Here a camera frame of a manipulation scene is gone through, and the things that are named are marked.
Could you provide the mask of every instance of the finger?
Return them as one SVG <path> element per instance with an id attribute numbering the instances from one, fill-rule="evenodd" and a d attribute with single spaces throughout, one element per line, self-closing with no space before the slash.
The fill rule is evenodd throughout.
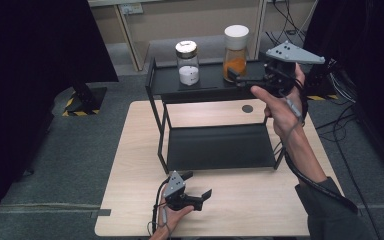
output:
<path id="1" fill-rule="evenodd" d="M 272 104 L 275 104 L 276 98 L 260 87 L 252 86 L 251 93 L 254 94 L 256 98 L 265 102 L 268 107 L 270 107 Z"/>
<path id="2" fill-rule="evenodd" d="M 167 184 L 164 184 L 164 187 L 161 189 L 161 193 L 165 192 L 166 188 L 167 188 Z M 163 204 L 163 203 L 165 203 L 165 197 L 164 197 L 164 194 L 161 194 L 160 204 Z"/>
<path id="3" fill-rule="evenodd" d="M 304 85 L 305 74 L 298 63 L 295 63 L 295 77 L 301 82 L 302 85 Z"/>
<path id="4" fill-rule="evenodd" d="M 194 210 L 194 207 L 189 205 L 179 210 L 180 215 L 183 217 L 186 214 L 192 212 Z"/>
<path id="5" fill-rule="evenodd" d="M 266 108 L 264 108 L 264 116 L 266 117 L 272 117 L 270 108 L 266 105 Z"/>

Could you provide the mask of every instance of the glass jar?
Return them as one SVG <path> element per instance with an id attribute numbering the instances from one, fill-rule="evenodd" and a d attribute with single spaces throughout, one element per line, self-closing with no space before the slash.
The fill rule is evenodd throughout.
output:
<path id="1" fill-rule="evenodd" d="M 180 82 L 191 86 L 199 80 L 198 48 L 194 41 L 182 41 L 176 45 L 177 69 Z"/>
<path id="2" fill-rule="evenodd" d="M 225 55 L 223 59 L 223 78 L 233 82 L 227 74 L 228 68 L 232 68 L 241 76 L 246 75 L 246 45 L 249 29 L 242 25 L 232 25 L 224 30 Z"/>

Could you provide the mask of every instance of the white lid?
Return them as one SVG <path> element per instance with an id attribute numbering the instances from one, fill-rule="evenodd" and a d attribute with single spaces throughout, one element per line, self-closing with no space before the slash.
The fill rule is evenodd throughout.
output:
<path id="1" fill-rule="evenodd" d="M 192 58 L 196 53 L 197 45 L 194 41 L 181 41 L 176 44 L 176 54 L 180 58 Z"/>
<path id="2" fill-rule="evenodd" d="M 242 25 L 232 25 L 224 30 L 224 43 L 226 48 L 241 50 L 248 42 L 249 29 Z"/>

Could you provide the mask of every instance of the black sleeve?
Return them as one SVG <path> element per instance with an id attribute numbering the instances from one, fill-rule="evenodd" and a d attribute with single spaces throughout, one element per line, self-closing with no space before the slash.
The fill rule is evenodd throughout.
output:
<path id="1" fill-rule="evenodd" d="M 319 184 L 340 194 L 331 178 Z M 372 239 L 360 217 L 336 199 L 308 186 L 297 185 L 295 190 L 308 214 L 311 239 Z"/>

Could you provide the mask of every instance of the wooden table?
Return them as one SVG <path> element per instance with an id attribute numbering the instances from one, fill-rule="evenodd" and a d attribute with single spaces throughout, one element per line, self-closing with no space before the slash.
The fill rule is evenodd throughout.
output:
<path id="1" fill-rule="evenodd" d="M 161 102 L 157 103 L 162 111 Z M 254 111 L 243 112 L 244 105 L 252 106 Z M 225 125 L 261 122 L 264 107 L 263 102 L 254 99 L 170 105 L 170 113 L 177 126 Z M 274 148 L 279 138 L 270 120 L 267 125 Z M 310 116 L 304 128 L 326 174 L 338 184 Z M 149 102 L 133 102 L 101 205 L 101 211 L 110 210 L 110 214 L 98 217 L 97 235 L 148 235 L 157 189 L 167 178 L 157 156 L 158 138 Z M 194 176 L 186 181 L 185 192 L 201 196 L 213 189 L 213 193 L 202 211 L 194 211 L 182 220 L 173 237 L 308 236 L 307 214 L 294 190 L 297 183 L 284 161 L 277 170 L 194 171 Z"/>

